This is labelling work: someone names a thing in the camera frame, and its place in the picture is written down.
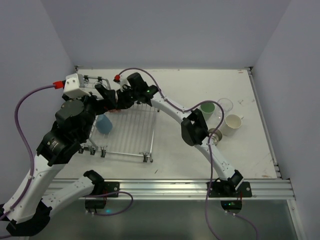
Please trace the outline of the pink ceramic mug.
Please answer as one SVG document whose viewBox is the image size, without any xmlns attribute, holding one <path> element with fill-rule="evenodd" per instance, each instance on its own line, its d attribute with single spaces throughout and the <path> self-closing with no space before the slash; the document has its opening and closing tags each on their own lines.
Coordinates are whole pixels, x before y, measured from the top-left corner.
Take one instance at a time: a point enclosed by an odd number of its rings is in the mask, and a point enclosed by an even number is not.
<svg viewBox="0 0 320 240">
<path fill-rule="evenodd" d="M 120 113 L 122 110 L 121 109 L 109 109 L 109 113 Z"/>
</svg>

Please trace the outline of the beige brown cup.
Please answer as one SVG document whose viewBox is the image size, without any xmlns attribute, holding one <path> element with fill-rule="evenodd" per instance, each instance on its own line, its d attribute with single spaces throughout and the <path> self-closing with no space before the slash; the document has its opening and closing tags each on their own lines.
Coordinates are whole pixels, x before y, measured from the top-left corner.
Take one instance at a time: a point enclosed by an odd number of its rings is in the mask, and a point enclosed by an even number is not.
<svg viewBox="0 0 320 240">
<path fill-rule="evenodd" d="M 219 129 L 210 128 L 208 130 L 211 142 L 216 146 L 223 138 L 223 134 Z"/>
</svg>

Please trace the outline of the clear glass cup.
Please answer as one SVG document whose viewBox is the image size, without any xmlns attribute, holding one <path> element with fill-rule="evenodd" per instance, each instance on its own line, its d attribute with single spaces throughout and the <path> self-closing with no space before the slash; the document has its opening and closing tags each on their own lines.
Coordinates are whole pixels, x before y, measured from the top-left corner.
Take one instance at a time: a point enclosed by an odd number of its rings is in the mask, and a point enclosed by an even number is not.
<svg viewBox="0 0 320 240">
<path fill-rule="evenodd" d="M 222 107 L 225 117 L 230 113 L 230 111 L 234 107 L 233 102 L 228 98 L 220 98 L 217 101 L 217 103 Z M 214 115 L 215 119 L 219 122 L 222 118 L 222 111 L 218 105 L 215 106 Z"/>
</svg>

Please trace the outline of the white ceramic mug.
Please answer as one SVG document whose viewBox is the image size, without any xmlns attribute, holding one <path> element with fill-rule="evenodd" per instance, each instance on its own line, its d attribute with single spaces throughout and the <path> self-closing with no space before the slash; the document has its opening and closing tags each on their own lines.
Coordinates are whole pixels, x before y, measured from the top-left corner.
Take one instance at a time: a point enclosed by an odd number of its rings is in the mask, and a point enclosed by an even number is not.
<svg viewBox="0 0 320 240">
<path fill-rule="evenodd" d="M 228 115 L 221 126 L 220 131 L 224 136 L 230 137 L 242 126 L 242 118 L 236 114 Z"/>
</svg>

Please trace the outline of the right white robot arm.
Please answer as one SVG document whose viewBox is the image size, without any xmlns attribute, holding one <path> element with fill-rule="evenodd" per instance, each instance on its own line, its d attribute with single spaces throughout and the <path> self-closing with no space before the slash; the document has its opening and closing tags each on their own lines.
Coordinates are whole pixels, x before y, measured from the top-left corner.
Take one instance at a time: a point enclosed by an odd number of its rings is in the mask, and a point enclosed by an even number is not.
<svg viewBox="0 0 320 240">
<path fill-rule="evenodd" d="M 151 79 L 154 85 L 149 86 L 138 72 L 129 75 L 126 79 L 121 78 L 120 73 L 117 74 L 113 80 L 121 85 L 120 93 L 117 94 L 117 103 L 128 104 L 129 101 L 139 101 L 163 111 L 176 120 L 181 126 L 184 142 L 197 148 L 210 162 L 211 170 L 217 172 L 219 188 L 230 196 L 234 195 L 243 183 L 244 177 L 230 165 L 211 142 L 213 133 L 209 132 L 204 115 L 198 109 L 202 102 L 188 109 L 176 102 L 171 102 L 163 94 L 154 77 Z"/>
</svg>

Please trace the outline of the light green cup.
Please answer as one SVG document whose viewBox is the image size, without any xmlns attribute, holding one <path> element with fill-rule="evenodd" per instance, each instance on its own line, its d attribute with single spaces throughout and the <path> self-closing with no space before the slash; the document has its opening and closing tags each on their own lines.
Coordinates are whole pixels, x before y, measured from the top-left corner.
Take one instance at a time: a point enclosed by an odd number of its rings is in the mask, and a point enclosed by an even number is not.
<svg viewBox="0 0 320 240">
<path fill-rule="evenodd" d="M 208 121 L 210 117 L 213 115 L 215 108 L 215 104 L 212 102 L 202 103 L 199 107 L 206 121 Z"/>
</svg>

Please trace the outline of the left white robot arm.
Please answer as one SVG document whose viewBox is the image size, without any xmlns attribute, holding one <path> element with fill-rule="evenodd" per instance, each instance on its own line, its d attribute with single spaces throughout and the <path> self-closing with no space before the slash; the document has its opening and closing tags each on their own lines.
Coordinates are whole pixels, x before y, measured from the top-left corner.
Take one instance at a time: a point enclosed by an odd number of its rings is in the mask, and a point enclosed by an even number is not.
<svg viewBox="0 0 320 240">
<path fill-rule="evenodd" d="M 14 121 L 30 157 L 30 170 L 14 195 L 0 206 L 0 219 L 8 223 L 6 230 L 11 237 L 35 236 L 47 226 L 56 211 L 78 198 L 105 193 L 103 177 L 94 170 L 88 170 L 68 187 L 45 195 L 56 175 L 89 138 L 96 116 L 114 107 L 108 96 L 102 99 L 92 94 L 69 96 L 56 112 L 51 130 L 33 153 L 20 126 L 20 106 L 36 92 L 62 86 L 62 82 L 55 82 L 36 88 L 23 96 L 15 107 Z"/>
</svg>

